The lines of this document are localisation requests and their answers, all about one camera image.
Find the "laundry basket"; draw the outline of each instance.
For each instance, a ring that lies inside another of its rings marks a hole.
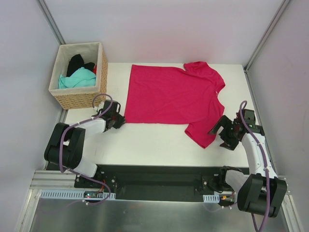
[[[60,75],[66,76],[70,59],[81,54],[85,63],[97,64],[96,85],[90,87],[58,89]],[[108,63],[100,42],[60,45],[55,61],[49,92],[57,99],[63,109],[80,109],[92,107],[93,98],[106,93]],[[105,96],[96,99],[95,105],[105,100]]]

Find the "white wall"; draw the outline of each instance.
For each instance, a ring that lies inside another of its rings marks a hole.
[[[46,0],[66,43],[109,62],[245,65],[282,0]]]
[[[272,157],[309,231],[309,1],[294,0],[249,70]]]
[[[36,1],[0,3],[0,231],[14,231],[60,107],[48,92],[59,44]]]

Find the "red shirt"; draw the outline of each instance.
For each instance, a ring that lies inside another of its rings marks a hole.
[[[126,122],[188,123],[185,133],[206,148],[216,137],[208,132],[224,111],[217,95],[225,83],[206,62],[183,66],[185,70],[132,65]]]

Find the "white table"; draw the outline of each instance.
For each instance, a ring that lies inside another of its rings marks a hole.
[[[183,64],[136,64],[183,67]],[[121,103],[122,115],[126,107],[131,65],[132,63],[109,63],[108,67],[107,93]],[[248,109],[254,109],[241,65],[210,66],[222,76],[226,84],[219,94],[219,100],[225,107],[225,115],[233,120],[243,100],[248,101]],[[82,121],[95,113],[91,108],[69,110],[66,123]],[[223,141],[217,136],[210,146],[203,149],[184,133],[186,127],[187,125],[125,124],[118,130],[111,129],[87,139],[83,156],[97,164],[248,167],[241,144],[230,151],[219,147]]]

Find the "teal garment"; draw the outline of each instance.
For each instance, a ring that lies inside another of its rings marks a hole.
[[[96,85],[96,75],[88,69],[81,67],[70,77],[60,75],[58,88],[79,88]]]

